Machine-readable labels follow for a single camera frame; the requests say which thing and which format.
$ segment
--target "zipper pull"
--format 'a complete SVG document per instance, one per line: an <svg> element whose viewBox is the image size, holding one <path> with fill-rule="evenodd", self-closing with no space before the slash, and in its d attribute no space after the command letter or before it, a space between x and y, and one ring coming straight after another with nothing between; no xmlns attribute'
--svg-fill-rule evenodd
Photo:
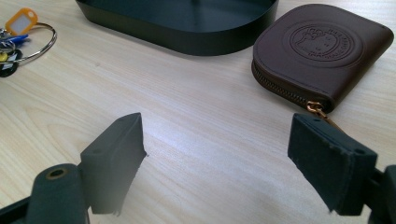
<svg viewBox="0 0 396 224"><path fill-rule="evenodd" d="M319 102L313 102L313 101L308 101L306 104L306 109L332 125L334 128L340 130L341 132L344 133L344 131L336 124L334 121L332 121L329 117L327 117L327 114L322 111L323 105Z"/></svg>

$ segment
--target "zippered wallet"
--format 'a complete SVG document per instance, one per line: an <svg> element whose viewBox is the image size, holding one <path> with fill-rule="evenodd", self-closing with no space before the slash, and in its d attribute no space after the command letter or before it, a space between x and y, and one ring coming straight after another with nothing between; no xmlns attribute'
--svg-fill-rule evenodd
<svg viewBox="0 0 396 224"><path fill-rule="evenodd" d="M253 47L252 73L269 91L329 113L393 41L386 26L339 7L297 7Z"/></svg>

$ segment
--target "tabletop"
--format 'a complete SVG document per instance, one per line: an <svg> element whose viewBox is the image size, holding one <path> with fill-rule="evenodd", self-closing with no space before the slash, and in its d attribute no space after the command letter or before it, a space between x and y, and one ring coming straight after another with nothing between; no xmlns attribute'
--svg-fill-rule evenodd
<svg viewBox="0 0 396 224"><path fill-rule="evenodd" d="M396 31L396 2L280 0L276 18L309 3L341 7ZM306 113L251 73L252 47L199 57L89 22L75 1L0 0L53 26L42 57L0 79L0 207L30 195L35 176L79 154L115 119L140 112L148 156L122 213L92 223L367 223L329 213L288 158L291 118ZM37 30L25 54L50 40ZM330 114L351 137L396 163L396 44Z"/></svg>

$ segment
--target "light wood surface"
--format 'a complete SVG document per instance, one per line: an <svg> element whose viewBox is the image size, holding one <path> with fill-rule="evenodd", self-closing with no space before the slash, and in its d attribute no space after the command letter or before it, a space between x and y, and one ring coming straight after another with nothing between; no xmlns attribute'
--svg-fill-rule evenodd
<svg viewBox="0 0 396 224"><path fill-rule="evenodd" d="M279 2L344 8L396 31L396 2ZM302 109L263 89L252 47L217 57L173 52L87 21L75 1L0 0L5 24L21 7L58 32L54 47L0 79L0 207L30 195L35 176L79 153L115 119L141 112L147 153L120 217L92 223L366 223L329 214L287 156ZM50 39L36 31L28 54ZM332 113L344 131L396 163L396 44Z"/></svg>

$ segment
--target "desk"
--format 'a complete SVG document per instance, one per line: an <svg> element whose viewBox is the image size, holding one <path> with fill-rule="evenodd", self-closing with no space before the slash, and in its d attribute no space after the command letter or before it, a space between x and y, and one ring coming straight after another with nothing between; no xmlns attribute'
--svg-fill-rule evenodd
<svg viewBox="0 0 396 224"><path fill-rule="evenodd" d="M393 0L283 0L276 17L311 2L396 32ZM256 82L252 47L195 57L93 24L72 0L0 6L3 24L30 7L59 35L45 55L0 80L0 207L30 195L44 169L78 164L79 153L115 119L141 112L149 156L121 216L91 216L92 223L366 223L368 208L361 217L329 214L288 158L291 117L304 111ZM31 34L27 51L50 35ZM396 163L395 85L393 43L331 113L378 153L380 170Z"/></svg>

